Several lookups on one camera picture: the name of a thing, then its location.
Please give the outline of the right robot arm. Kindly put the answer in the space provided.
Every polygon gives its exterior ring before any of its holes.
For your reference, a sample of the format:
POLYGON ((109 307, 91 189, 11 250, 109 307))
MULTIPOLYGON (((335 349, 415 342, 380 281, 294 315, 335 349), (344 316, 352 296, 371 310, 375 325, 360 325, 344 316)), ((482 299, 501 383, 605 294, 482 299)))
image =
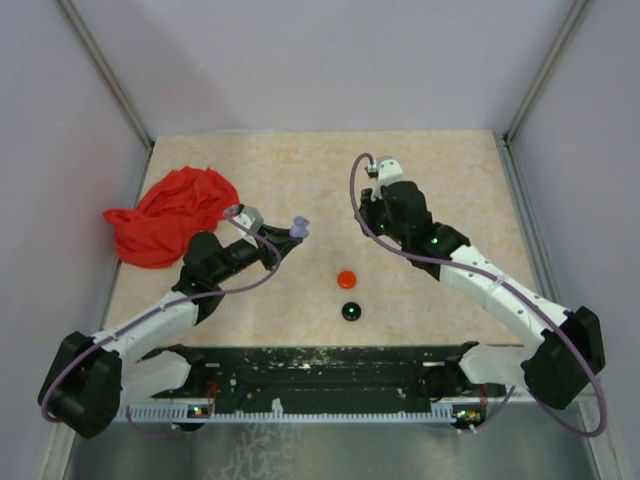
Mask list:
POLYGON ((571 311, 502 272, 449 225, 435 222, 412 181, 362 190, 359 213, 366 232, 386 236, 410 263, 468 295, 520 343, 470 342, 446 372, 461 396, 481 384, 514 385, 555 410, 565 409, 605 366, 598 316, 585 306, 571 311))

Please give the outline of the orange earbud charging case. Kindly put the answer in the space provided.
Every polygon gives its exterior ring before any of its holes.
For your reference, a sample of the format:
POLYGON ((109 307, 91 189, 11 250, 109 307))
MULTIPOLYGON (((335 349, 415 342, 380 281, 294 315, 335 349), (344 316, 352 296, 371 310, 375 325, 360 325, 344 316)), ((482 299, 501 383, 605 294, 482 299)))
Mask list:
POLYGON ((343 270, 337 276, 337 284, 342 289, 352 289, 357 284, 357 276, 353 271, 343 270))

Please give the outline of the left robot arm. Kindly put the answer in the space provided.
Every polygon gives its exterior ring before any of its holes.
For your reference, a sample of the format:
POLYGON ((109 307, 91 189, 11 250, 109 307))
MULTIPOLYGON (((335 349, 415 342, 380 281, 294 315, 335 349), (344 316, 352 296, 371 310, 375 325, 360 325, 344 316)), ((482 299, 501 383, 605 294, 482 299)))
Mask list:
POLYGON ((248 267, 259 263, 273 276, 309 234, 303 217, 289 228, 247 216, 233 224, 242 236, 227 246, 207 231, 189 240, 177 283, 156 304, 116 327, 63 339, 37 399, 46 421, 90 439, 135 403, 170 390, 194 397, 206 389, 198 355, 163 342, 210 317, 229 294, 221 284, 248 267))

